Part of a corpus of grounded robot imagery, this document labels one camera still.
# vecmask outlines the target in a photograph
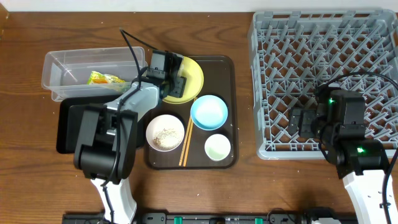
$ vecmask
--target plastic bin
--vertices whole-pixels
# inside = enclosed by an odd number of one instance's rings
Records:
[[[145,51],[133,47],[139,66],[146,65]],[[49,52],[45,56],[42,87],[52,91],[54,101],[81,96],[115,95],[126,90],[130,83],[91,84],[92,71],[116,75],[131,82],[137,77],[134,58],[128,47],[80,49]]]
[[[289,109],[316,108],[317,86],[349,72],[398,80],[398,21],[389,10],[257,12],[248,33],[254,128],[261,159],[324,159],[314,139],[287,132]],[[366,138],[391,157],[398,146],[398,93],[383,79],[337,82],[366,100]]]

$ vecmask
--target yellow plate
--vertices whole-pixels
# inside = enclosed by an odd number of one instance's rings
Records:
[[[203,87],[205,77],[203,76],[203,71],[196,61],[188,57],[184,57],[180,69],[182,69],[181,76],[187,78],[184,94],[181,98],[168,96],[163,99],[163,101],[166,103],[181,104],[193,100]]]

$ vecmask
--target light blue bowl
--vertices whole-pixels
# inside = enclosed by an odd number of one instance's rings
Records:
[[[198,98],[192,104],[191,117],[198,128],[212,131],[225,123],[228,117],[228,108],[224,101],[217,96],[206,95]]]

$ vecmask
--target cable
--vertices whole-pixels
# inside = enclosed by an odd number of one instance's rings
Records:
[[[386,214],[386,220],[387,220],[388,224],[391,224],[391,217],[390,217],[390,213],[388,211],[389,203],[387,203],[387,184],[388,184],[388,179],[389,179],[389,177],[391,175],[391,172],[392,172],[392,168],[394,167],[394,164],[396,163],[397,157],[398,157],[398,153],[396,151],[396,153],[392,157],[391,164],[388,167],[386,175],[384,176],[383,186],[382,186],[382,198],[383,198],[382,206],[383,206],[383,209],[384,209],[384,213]]]
[[[154,49],[154,50],[157,50],[156,47],[153,47],[152,45],[149,45],[149,44],[145,43],[144,41],[138,39],[137,37],[134,37],[133,35],[129,34],[128,32],[126,32],[126,31],[124,31],[124,30],[122,30],[122,31],[123,31],[126,35],[128,35],[129,37],[133,38],[134,40],[136,40],[136,41],[138,41],[138,42],[140,42],[140,43],[146,45],[147,47],[150,47],[150,48],[152,48],[152,49]]]
[[[326,153],[325,150],[322,149],[322,144],[323,144],[322,137],[323,137],[323,133],[325,133],[325,129],[326,129],[326,127],[327,127],[329,124],[330,124],[330,123],[326,123],[325,125],[323,125],[323,127],[322,127],[321,130],[320,130],[318,148],[319,148],[319,150],[322,152],[323,157],[325,157],[326,161],[328,161],[329,163],[331,163],[328,154]]]
[[[133,51],[133,49],[131,47],[131,44],[127,40],[127,37],[124,35],[124,33],[126,33],[129,36],[131,36],[131,35],[128,34],[126,31],[122,30],[122,28],[120,28],[119,31],[122,34],[124,41],[126,41],[127,45],[129,46],[130,51],[132,53],[132,57],[134,58],[134,61],[136,63],[136,67],[137,67],[138,76],[137,76],[137,78],[135,78],[131,82],[131,85],[134,82],[136,82],[137,79],[138,79],[138,86],[136,87],[136,89],[134,91],[130,92],[128,95],[126,95],[125,97],[123,97],[122,99],[119,100],[118,108],[116,110],[116,153],[115,153],[116,157],[115,157],[115,160],[113,162],[112,170],[111,170],[111,173],[110,173],[109,177],[101,184],[101,186],[103,187],[103,191],[105,193],[106,203],[108,204],[108,207],[111,210],[111,224],[113,224],[114,210],[113,210],[111,201],[109,199],[108,189],[107,189],[106,185],[111,181],[112,177],[115,175],[117,167],[118,167],[118,164],[119,164],[119,160],[120,160],[120,155],[119,155],[119,153],[120,153],[120,144],[121,144],[121,137],[120,137],[120,133],[121,133],[121,117],[120,117],[120,110],[121,110],[122,106],[124,105],[124,103],[130,98],[130,96],[132,96],[133,94],[137,93],[141,89],[141,76],[148,69],[148,67],[144,67],[144,68],[142,68],[140,70],[136,54],[134,53],[134,51]]]
[[[269,217],[269,215],[275,210],[283,211],[287,215],[287,217],[290,219],[290,221],[292,221],[294,224],[296,224],[296,221],[294,221],[294,219],[292,217],[290,217],[290,215],[283,208],[273,208],[273,209],[271,209],[271,211],[269,211],[269,213],[267,214],[267,221],[269,221],[269,219],[271,218],[271,217]]]
[[[109,181],[111,180],[112,176],[116,172],[116,168],[117,168],[117,166],[119,164],[119,159],[120,159],[120,156],[119,156],[119,153],[120,153],[120,141],[121,141],[120,140],[120,134],[119,134],[120,133],[120,124],[121,124],[121,118],[120,118],[121,107],[124,104],[124,102],[126,100],[128,100],[128,98],[131,95],[135,94],[140,89],[140,87],[141,87],[141,76],[147,69],[147,68],[143,68],[142,70],[139,70],[139,64],[138,64],[138,60],[137,60],[136,54],[134,53],[129,40],[127,40],[126,35],[124,35],[125,31],[122,28],[120,28],[119,31],[120,31],[121,35],[123,36],[124,41],[126,41],[127,45],[129,46],[131,54],[132,54],[132,57],[134,58],[134,61],[136,63],[137,72],[138,72],[138,76],[137,77],[138,77],[138,82],[139,83],[138,83],[137,88],[134,91],[132,91],[129,95],[125,96],[123,99],[119,100],[118,108],[117,108],[117,111],[116,111],[116,158],[115,158],[115,160],[113,162],[112,170],[111,170],[111,173],[110,173],[109,177],[105,180],[105,182],[103,184],[101,184],[102,187],[106,186],[106,184],[109,183]]]
[[[113,207],[111,205],[111,200],[109,199],[109,195],[108,195],[108,188],[106,186],[103,187],[103,191],[105,194],[105,199],[106,199],[106,203],[108,204],[109,209],[111,210],[111,224],[113,224],[113,214],[114,214],[114,210]]]
[[[392,78],[384,76],[384,75],[381,75],[381,74],[378,74],[378,73],[373,73],[373,72],[352,72],[352,73],[349,73],[349,74],[346,74],[346,75],[341,75],[341,76],[336,77],[336,78],[328,81],[327,83],[325,83],[325,86],[328,86],[329,84],[339,80],[340,78],[350,77],[350,76],[353,76],[353,75],[370,75],[370,76],[376,76],[376,77],[384,78],[384,79],[388,80],[390,82],[390,84],[393,87],[395,87],[395,89],[398,91],[398,84]],[[388,170],[387,170],[387,172],[386,172],[386,174],[384,176],[383,185],[382,185],[382,201],[383,201],[383,203],[380,204],[380,206],[382,206],[383,209],[384,209],[384,213],[386,215],[387,224],[391,224],[391,217],[390,217],[390,213],[388,211],[389,203],[387,202],[387,184],[388,184],[388,179],[389,179],[389,177],[391,175],[392,169],[394,168],[394,164],[396,163],[397,157],[398,157],[398,149],[396,149],[396,152],[394,153],[394,156],[392,157],[391,164],[388,167]]]

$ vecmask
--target dark brown tray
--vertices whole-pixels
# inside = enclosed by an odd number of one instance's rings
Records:
[[[230,58],[225,56],[189,56],[201,66],[205,76],[203,88],[198,98],[204,95],[215,95],[224,100],[228,107],[228,118],[222,127],[214,131],[204,131],[195,125],[192,128],[191,142],[186,167],[179,166],[182,151],[181,143],[178,148],[170,152],[159,152],[145,147],[145,161],[153,169],[225,169],[231,167],[238,160],[238,127],[236,121],[235,72]],[[171,114],[179,118],[187,130],[192,101],[181,105],[171,105],[162,102],[150,112],[150,118],[162,114]],[[213,134],[225,135],[231,143],[231,152],[222,161],[212,161],[205,153],[205,142]]]

